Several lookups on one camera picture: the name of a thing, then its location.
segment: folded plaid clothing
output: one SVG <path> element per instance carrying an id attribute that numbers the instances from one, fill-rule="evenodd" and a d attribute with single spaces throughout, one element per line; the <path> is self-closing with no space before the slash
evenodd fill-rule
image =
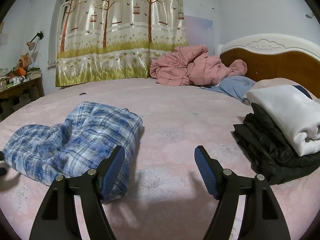
<path id="1" fill-rule="evenodd" d="M 120 145 L 124 164 L 112 193 L 103 195 L 104 201 L 111 201 L 128 193 L 129 167 L 141 128 L 142 119 L 126 108 L 83 102 L 64 123 L 17 130 L 4 147 L 4 159 L 23 175 L 50 185 L 58 174 L 77 177 L 97 168 Z"/>

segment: headboard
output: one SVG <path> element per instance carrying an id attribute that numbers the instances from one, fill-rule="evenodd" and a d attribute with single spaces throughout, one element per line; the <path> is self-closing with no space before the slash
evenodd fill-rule
<path id="1" fill-rule="evenodd" d="M 226 66 L 242 59 L 252 80 L 287 78 L 320 98 L 320 46 L 310 41 L 283 34 L 251 35 L 225 44 L 220 58 Z"/>

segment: pink floral bed sheet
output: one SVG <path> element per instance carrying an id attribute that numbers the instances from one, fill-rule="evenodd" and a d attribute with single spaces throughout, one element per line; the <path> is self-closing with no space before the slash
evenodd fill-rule
<path id="1" fill-rule="evenodd" d="M 129 194 L 104 205 L 118 240 L 203 239 L 218 202 L 207 193 L 194 161 L 198 145 L 238 175 L 255 175 L 232 136 L 233 124 L 241 123 L 250 106 L 224 94 L 163 86 L 153 79 L 90 82 L 40 98 L 0 123 L 0 149 L 23 125 L 63 122 L 83 101 L 128 108 L 143 119 Z M 303 235 L 320 208 L 318 177 L 319 170 L 272 186 L 292 240 Z M 0 208 L 21 239 L 27 240 L 48 187 L 13 169 L 0 180 Z M 238 236 L 243 206 L 241 197 L 232 240 Z M 79 197 L 76 209 L 83 240 L 88 240 Z"/>

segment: pink blanket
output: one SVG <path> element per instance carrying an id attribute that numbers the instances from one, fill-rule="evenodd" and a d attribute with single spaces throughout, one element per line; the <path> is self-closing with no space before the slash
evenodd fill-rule
<path id="1" fill-rule="evenodd" d="M 176 47 L 173 53 L 163 55 L 150 66 L 151 77 L 168 86 L 216 85 L 226 77 L 246 73 L 245 62 L 235 60 L 226 67 L 218 56 L 209 56 L 204 45 Z"/>

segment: bed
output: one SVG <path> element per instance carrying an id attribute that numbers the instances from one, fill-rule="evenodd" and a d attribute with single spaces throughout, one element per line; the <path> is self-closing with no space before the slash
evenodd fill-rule
<path id="1" fill-rule="evenodd" d="M 247 76 L 255 81 L 284 77 L 320 97 L 320 47 L 309 41 L 259 34 L 225 44 L 220 57 L 227 66 L 235 59 L 244 60 Z M 224 168 L 255 176 L 232 136 L 233 124 L 242 122 L 252 111 L 250 106 L 224 94 L 194 86 L 163 86 L 154 79 L 90 82 L 40 98 L 0 123 L 0 149 L 23 125 L 63 122 L 83 101 L 128 108 L 143 119 L 129 194 L 104 205 L 118 240 L 203 239 L 218 202 L 207 193 L 194 161 L 198 145 L 204 145 Z M 272 186 L 292 240 L 314 239 L 312 234 L 320 224 L 319 175 L 318 169 L 310 176 Z M 9 169 L 0 177 L 0 208 L 6 217 L 0 214 L 3 227 L 10 230 L 7 220 L 16 234 L 27 240 L 47 190 L 40 182 Z M 244 198 L 240 198 L 231 240 L 237 239 L 243 208 Z M 83 240 L 88 240 L 79 197 L 76 209 Z"/>

